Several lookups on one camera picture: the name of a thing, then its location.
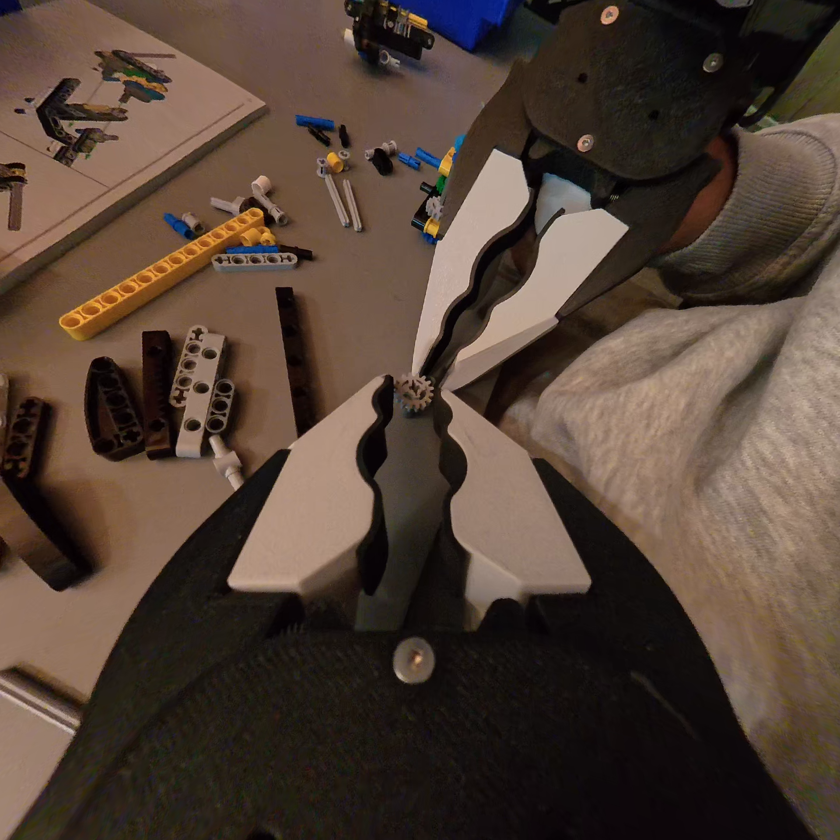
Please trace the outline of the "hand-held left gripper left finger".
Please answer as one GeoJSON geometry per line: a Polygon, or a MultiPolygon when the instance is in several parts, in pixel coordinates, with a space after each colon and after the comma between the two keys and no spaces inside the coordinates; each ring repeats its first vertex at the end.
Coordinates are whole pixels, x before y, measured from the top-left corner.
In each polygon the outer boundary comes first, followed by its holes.
{"type": "Polygon", "coordinates": [[[378,375],[289,449],[227,578],[232,590],[375,593],[389,553],[375,474],[393,397],[392,376],[378,375]]]}

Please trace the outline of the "open lego instruction booklet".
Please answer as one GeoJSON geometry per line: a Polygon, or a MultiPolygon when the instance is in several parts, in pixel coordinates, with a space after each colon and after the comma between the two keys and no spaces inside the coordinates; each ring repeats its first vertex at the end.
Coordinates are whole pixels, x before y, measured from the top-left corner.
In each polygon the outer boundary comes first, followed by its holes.
{"type": "Polygon", "coordinates": [[[2,293],[266,112],[93,3],[3,14],[2,293]]]}

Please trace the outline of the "long yellow lego beam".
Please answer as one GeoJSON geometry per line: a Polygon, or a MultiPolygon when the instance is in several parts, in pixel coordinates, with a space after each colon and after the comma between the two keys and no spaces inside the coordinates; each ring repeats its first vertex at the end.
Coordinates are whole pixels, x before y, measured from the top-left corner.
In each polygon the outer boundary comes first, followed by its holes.
{"type": "Polygon", "coordinates": [[[259,211],[253,216],[246,213],[233,217],[70,310],[60,317],[59,326],[77,341],[96,337],[195,275],[228,247],[240,245],[240,234],[249,228],[265,226],[264,221],[259,211]]]}

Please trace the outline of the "black lego gear rack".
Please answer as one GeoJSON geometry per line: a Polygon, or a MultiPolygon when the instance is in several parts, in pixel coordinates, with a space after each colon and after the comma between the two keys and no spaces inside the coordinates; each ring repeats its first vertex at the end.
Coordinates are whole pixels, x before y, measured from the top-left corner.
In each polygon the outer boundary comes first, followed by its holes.
{"type": "Polygon", "coordinates": [[[167,331],[143,331],[143,444],[149,460],[175,454],[174,422],[169,403],[172,388],[172,340],[167,331]]]}

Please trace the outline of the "black and blue lego assembly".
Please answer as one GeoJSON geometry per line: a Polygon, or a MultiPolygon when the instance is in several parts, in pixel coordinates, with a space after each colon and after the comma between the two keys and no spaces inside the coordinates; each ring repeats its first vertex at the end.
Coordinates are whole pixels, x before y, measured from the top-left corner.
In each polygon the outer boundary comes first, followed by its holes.
{"type": "Polygon", "coordinates": [[[387,1],[344,1],[352,21],[343,41],[368,65],[400,66],[399,56],[420,60],[434,47],[435,35],[427,21],[410,10],[387,1]]]}

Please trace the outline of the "grey lego axle connector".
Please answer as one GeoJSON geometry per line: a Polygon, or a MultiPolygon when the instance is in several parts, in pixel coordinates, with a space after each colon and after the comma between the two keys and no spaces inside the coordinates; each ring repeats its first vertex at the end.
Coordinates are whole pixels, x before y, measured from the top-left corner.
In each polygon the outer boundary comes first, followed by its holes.
{"type": "Polygon", "coordinates": [[[213,465],[217,473],[226,479],[230,486],[237,490],[245,483],[242,462],[234,450],[230,449],[219,434],[208,438],[213,450],[213,465]]]}

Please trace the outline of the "long black lego beam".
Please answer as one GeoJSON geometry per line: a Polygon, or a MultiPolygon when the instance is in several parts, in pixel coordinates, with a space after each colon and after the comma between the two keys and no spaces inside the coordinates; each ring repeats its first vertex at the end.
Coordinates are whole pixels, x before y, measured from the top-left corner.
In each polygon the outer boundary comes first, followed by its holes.
{"type": "Polygon", "coordinates": [[[291,287],[277,287],[275,294],[287,366],[292,413],[297,437],[300,438],[317,422],[305,341],[293,289],[291,287]]]}

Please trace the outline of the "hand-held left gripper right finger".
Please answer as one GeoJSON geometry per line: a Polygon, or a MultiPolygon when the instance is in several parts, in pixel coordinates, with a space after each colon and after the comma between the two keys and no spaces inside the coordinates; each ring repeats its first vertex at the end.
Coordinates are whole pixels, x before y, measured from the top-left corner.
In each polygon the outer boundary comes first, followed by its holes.
{"type": "Polygon", "coordinates": [[[494,602],[587,593],[592,578],[528,452],[446,389],[434,428],[448,483],[444,549],[465,628],[477,629],[494,602]]]}

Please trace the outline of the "blue plastic bin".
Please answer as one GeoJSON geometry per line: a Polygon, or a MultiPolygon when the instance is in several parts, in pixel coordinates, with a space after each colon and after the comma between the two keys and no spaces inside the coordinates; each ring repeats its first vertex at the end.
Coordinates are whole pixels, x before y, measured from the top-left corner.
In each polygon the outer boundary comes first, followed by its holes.
{"type": "Polygon", "coordinates": [[[436,35],[473,51],[498,31],[523,1],[399,1],[412,14],[426,20],[436,35]]]}

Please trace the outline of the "black curved lego liftarm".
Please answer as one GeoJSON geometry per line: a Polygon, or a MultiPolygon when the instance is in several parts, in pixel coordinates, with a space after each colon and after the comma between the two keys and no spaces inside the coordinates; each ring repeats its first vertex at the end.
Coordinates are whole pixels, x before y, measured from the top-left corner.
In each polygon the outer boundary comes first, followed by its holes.
{"type": "Polygon", "coordinates": [[[90,362],[84,415],[95,454],[115,463],[144,451],[142,415],[122,370],[108,356],[90,362]]]}

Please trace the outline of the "grey lego gear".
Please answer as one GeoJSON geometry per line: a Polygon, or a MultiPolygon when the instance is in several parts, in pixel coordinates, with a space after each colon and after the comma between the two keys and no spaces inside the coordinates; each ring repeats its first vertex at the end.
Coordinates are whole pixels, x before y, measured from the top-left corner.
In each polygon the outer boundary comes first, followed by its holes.
{"type": "Polygon", "coordinates": [[[404,374],[394,378],[394,402],[402,406],[427,410],[434,401],[435,382],[433,377],[420,374],[404,374]]]}

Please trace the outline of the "thin light grey lego liftarm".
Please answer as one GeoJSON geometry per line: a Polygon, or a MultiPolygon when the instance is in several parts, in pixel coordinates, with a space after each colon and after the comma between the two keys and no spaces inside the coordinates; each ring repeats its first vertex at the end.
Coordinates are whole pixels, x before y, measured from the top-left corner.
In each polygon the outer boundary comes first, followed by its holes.
{"type": "Polygon", "coordinates": [[[173,408],[183,408],[186,404],[194,370],[202,357],[206,334],[207,327],[202,324],[193,325],[187,331],[171,385],[169,404],[173,408]]]}
{"type": "Polygon", "coordinates": [[[292,253],[235,253],[215,255],[211,266],[216,272],[274,272],[294,270],[298,266],[298,257],[292,253]]]}

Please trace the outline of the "person's right forearm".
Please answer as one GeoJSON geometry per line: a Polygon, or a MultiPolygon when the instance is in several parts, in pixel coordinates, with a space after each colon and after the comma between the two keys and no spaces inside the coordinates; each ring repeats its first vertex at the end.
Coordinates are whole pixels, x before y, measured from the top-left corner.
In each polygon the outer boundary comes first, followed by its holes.
{"type": "Polygon", "coordinates": [[[692,244],[658,260],[688,307],[756,305],[799,295],[838,245],[839,115],[735,129],[728,200],[692,244]]]}

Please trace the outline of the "lego gear assembly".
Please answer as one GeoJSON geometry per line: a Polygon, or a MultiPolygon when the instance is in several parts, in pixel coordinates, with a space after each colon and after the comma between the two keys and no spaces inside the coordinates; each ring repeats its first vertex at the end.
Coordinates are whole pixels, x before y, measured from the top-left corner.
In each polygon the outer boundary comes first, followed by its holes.
{"type": "Polygon", "coordinates": [[[442,164],[438,171],[435,170],[437,175],[436,181],[434,183],[421,183],[421,190],[425,194],[425,200],[415,212],[412,219],[412,226],[420,231],[423,239],[430,245],[435,245],[440,239],[440,225],[445,204],[445,188],[465,139],[465,133],[458,135],[446,155],[440,158],[442,159],[442,164]]]}

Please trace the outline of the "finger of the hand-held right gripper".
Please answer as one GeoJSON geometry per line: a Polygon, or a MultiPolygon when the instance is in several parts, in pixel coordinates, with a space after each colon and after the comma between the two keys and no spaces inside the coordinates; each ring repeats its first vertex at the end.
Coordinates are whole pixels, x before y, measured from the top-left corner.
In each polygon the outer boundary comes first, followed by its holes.
{"type": "Polygon", "coordinates": [[[522,161],[490,153],[434,250],[416,329],[413,373],[442,382],[458,351],[476,336],[504,253],[533,216],[522,161]]]}
{"type": "Polygon", "coordinates": [[[527,279],[490,310],[478,337],[457,353],[445,388],[468,385],[551,331],[557,312],[628,229],[602,208],[557,216],[542,231],[527,279]]]}

